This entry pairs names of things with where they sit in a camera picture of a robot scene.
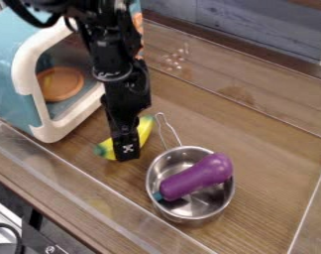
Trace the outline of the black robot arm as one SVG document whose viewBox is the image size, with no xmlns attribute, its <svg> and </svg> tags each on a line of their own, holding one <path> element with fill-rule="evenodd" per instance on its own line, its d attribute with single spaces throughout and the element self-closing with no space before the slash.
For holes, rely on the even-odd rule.
<svg viewBox="0 0 321 254">
<path fill-rule="evenodd" d="M 133 22 L 137 0 L 3 0 L 32 26 L 59 20 L 80 34 L 91 57 L 91 74 L 103 83 L 100 103 L 110 127 L 115 159 L 141 156 L 138 114 L 151 105 L 150 75 L 141 55 L 142 33 Z"/>
</svg>

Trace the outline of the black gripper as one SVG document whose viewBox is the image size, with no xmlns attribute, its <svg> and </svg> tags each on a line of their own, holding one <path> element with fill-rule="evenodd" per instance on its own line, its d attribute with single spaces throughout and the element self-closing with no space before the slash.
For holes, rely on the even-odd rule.
<svg viewBox="0 0 321 254">
<path fill-rule="evenodd" d="M 103 83 L 100 103 L 111 131 L 115 159 L 139 158 L 138 115 L 151 105 L 150 75 L 145 60 L 95 64 L 92 76 Z"/>
</svg>

